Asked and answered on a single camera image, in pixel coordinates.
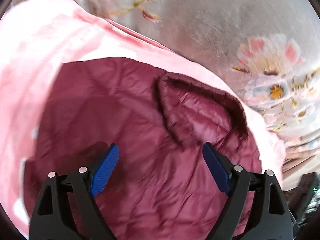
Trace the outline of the maroon quilted puffer jacket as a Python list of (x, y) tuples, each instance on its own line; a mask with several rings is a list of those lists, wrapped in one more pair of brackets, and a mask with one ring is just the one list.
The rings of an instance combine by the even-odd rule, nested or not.
[(118, 239), (204, 239), (226, 196), (202, 156), (210, 142), (249, 172), (259, 151), (241, 103), (227, 92), (149, 64), (109, 57), (64, 64), (25, 164), (24, 204), (32, 213), (47, 174), (68, 174), (116, 144), (119, 161), (101, 214)]

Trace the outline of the grey floral bed sheet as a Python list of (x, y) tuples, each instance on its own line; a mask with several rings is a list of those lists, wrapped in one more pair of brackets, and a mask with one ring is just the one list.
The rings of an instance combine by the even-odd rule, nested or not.
[(221, 77), (286, 147), (285, 190), (319, 171), (319, 16), (308, 0), (76, 0)]

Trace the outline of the pink fleece blanket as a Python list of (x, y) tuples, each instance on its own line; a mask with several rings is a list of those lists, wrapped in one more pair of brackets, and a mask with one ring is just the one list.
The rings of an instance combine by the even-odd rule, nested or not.
[(35, 154), (45, 106), (66, 63), (122, 57), (181, 74), (227, 92), (242, 105), (255, 139), (261, 172), (282, 181), (283, 142), (214, 73), (156, 42), (87, 13), (73, 0), (27, 0), (1, 19), (1, 205), (18, 230), (29, 233), (24, 171)]

